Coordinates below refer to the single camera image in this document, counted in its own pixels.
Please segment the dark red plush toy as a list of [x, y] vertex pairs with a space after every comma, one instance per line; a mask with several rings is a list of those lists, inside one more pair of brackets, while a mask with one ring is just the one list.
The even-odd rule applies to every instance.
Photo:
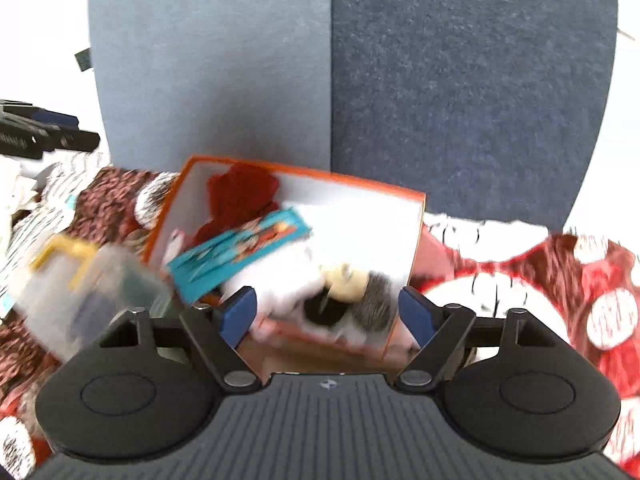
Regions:
[[210, 177], [206, 188], [212, 218], [198, 229], [193, 245], [207, 242], [279, 209], [274, 196], [280, 182], [262, 167], [238, 162], [225, 174]]

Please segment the teal printed packet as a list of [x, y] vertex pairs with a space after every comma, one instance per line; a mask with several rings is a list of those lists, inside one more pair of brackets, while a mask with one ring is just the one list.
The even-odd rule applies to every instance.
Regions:
[[280, 209], [183, 252], [167, 263], [168, 271], [181, 299], [193, 304], [250, 264], [310, 232], [295, 209]]

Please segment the black scrunchie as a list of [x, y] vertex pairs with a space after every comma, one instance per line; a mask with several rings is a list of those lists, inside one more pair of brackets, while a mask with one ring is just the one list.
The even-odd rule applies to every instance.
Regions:
[[330, 296], [330, 290], [323, 287], [318, 294], [303, 302], [306, 319], [312, 324], [331, 327], [341, 321], [350, 304]]

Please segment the cream fabric scrunchie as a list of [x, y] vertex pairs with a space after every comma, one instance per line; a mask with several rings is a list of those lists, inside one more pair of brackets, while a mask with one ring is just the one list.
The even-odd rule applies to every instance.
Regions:
[[352, 269], [348, 264], [336, 268], [323, 268], [324, 286], [328, 296], [345, 304], [360, 301], [367, 290], [370, 273]]

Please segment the red floral plush blanket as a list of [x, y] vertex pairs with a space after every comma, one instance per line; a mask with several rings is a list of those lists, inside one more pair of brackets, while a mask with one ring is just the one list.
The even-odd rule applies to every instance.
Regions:
[[[177, 179], [171, 172], [105, 167], [82, 174], [82, 188], [70, 225], [60, 233], [103, 246], [122, 244], [134, 231], [151, 232], [166, 195]], [[623, 322], [627, 336], [603, 343], [587, 335], [596, 301], [609, 292], [629, 292], [631, 312], [639, 311], [639, 281], [626, 248], [601, 240], [594, 254], [582, 255], [584, 239], [551, 235], [545, 228], [522, 226], [515, 238], [532, 234], [524, 249], [504, 261], [469, 258], [470, 243], [455, 248], [450, 234], [469, 233], [477, 243], [489, 238], [489, 226], [444, 217], [424, 224], [413, 285], [430, 298], [470, 297], [489, 316], [503, 316], [522, 304], [540, 318], [558, 323], [571, 344], [610, 378], [623, 399], [623, 420], [614, 431], [608, 455], [628, 474], [639, 474], [639, 325]]]

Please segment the dark grey felt partition right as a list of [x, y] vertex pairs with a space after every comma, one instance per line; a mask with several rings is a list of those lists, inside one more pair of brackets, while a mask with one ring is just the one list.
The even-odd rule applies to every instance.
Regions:
[[617, 0], [332, 0], [332, 166], [561, 229], [598, 140]]

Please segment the striped white cloth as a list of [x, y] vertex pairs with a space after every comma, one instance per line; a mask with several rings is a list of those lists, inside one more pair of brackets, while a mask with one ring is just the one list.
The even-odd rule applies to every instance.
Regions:
[[28, 280], [27, 267], [40, 247], [54, 234], [66, 229], [75, 213], [82, 188], [82, 173], [62, 164], [47, 177], [41, 200], [17, 222], [1, 266], [1, 317], [5, 318]]

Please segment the grey furry scrunchie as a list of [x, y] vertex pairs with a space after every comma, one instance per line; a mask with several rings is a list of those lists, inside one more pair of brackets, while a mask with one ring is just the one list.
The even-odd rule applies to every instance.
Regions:
[[382, 333], [390, 328], [395, 314], [392, 282], [384, 274], [370, 274], [362, 298], [352, 306], [355, 323], [367, 333]]

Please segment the orange cardboard box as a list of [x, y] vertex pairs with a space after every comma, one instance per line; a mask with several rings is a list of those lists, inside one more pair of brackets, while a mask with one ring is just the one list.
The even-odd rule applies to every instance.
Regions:
[[[186, 162], [146, 242], [143, 260], [150, 269], [163, 270], [173, 232], [193, 235], [212, 220], [207, 182], [225, 174], [234, 163], [232, 158], [204, 155]], [[320, 170], [270, 162], [263, 167], [280, 182], [276, 202], [293, 207], [310, 226], [309, 249], [314, 258], [384, 274], [393, 292], [408, 284], [421, 237], [424, 194]], [[390, 326], [382, 333], [366, 335], [347, 324], [337, 335], [330, 335], [267, 315], [259, 315], [252, 328], [255, 339], [274, 346], [333, 348], [375, 359], [386, 352], [394, 333], [396, 327]]]

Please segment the grey felt partition panel left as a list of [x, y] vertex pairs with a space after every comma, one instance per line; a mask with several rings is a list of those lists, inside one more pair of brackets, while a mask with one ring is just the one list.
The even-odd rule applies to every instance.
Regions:
[[114, 164], [329, 167], [331, 0], [89, 0], [89, 25]]

